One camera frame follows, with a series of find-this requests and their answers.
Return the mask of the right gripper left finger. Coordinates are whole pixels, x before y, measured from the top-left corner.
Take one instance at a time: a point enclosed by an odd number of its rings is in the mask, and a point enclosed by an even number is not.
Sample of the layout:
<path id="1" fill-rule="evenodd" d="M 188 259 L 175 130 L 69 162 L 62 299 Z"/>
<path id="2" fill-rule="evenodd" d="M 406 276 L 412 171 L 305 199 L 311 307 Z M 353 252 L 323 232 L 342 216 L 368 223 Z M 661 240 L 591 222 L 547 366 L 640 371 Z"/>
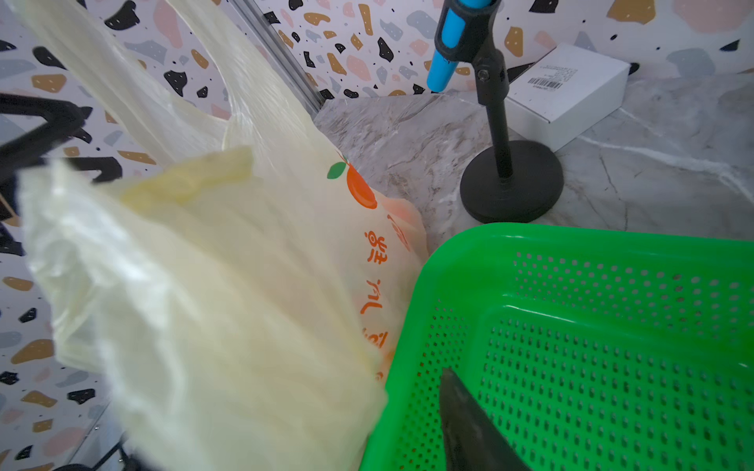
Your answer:
<path id="1" fill-rule="evenodd" d="M 1 95 L 1 219 L 18 217 L 17 172 L 45 164 L 52 149 L 80 139 L 91 142 L 84 130 L 92 108 L 72 102 L 16 94 Z M 42 122 L 29 131 L 19 130 L 12 116 L 39 118 Z"/>

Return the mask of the yellow plastic bag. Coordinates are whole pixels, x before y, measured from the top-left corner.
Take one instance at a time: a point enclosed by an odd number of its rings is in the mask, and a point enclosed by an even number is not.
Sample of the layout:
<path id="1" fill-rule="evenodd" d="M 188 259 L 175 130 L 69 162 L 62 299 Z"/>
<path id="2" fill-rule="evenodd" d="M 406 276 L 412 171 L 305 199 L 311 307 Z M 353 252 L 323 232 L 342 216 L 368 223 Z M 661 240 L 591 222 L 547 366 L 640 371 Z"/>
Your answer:
<path id="1" fill-rule="evenodd" d="M 78 3 L 10 3 L 160 167 L 109 184 L 63 158 L 21 172 L 56 358 L 106 377 L 161 469 L 356 469 L 427 259 L 421 218 L 365 184 L 217 6 L 173 8 L 228 118 L 159 84 Z"/>

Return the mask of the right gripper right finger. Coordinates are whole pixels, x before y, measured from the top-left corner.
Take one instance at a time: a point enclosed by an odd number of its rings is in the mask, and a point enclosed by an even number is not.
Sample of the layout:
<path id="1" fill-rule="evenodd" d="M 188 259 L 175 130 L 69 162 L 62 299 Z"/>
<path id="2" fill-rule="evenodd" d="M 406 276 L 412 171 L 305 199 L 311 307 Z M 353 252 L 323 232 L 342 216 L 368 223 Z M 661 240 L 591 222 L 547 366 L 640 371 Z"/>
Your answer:
<path id="1" fill-rule="evenodd" d="M 439 404 L 448 471 L 530 471 L 450 368 L 443 370 Z"/>

